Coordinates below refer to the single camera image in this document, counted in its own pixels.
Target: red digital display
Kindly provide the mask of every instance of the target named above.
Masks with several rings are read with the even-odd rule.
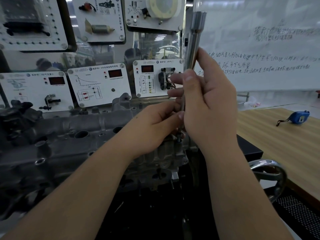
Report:
[[[110,70],[110,71],[108,71],[108,73],[109,73],[109,77],[110,78],[122,76],[121,69],[119,69],[119,70]]]
[[[63,76],[49,77],[49,82],[51,85],[62,85],[66,84]]]
[[[141,66],[141,72],[153,72],[153,65],[142,65]]]

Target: forearm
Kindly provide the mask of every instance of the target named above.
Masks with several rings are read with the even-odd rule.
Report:
[[[94,239],[130,163],[117,145],[103,145],[3,239]]]
[[[292,239],[235,143],[206,158],[212,210],[221,240]]]

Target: wood grain tabletop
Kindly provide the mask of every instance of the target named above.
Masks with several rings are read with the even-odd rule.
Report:
[[[320,120],[309,117],[296,125],[281,123],[293,111],[255,109],[238,114],[238,135],[263,151],[263,159],[281,163],[288,178],[320,201]]]

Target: engine block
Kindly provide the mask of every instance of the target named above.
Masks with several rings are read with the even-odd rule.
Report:
[[[0,197],[10,200],[57,187],[142,110],[131,106],[127,93],[113,100],[109,113],[73,110],[69,117],[50,119],[28,103],[12,103],[13,108],[0,112]],[[128,166],[117,192],[156,190],[178,181],[179,166],[188,163],[185,150],[198,150],[188,135],[181,143],[166,137],[156,150]]]

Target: blue tape measure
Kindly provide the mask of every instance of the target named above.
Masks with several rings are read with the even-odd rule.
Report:
[[[288,122],[288,121],[291,121],[293,124],[300,125],[300,124],[306,122],[309,115],[310,115],[310,112],[306,111],[306,110],[294,112],[286,120],[278,120],[277,126],[279,126],[280,123],[282,123],[282,122]]]

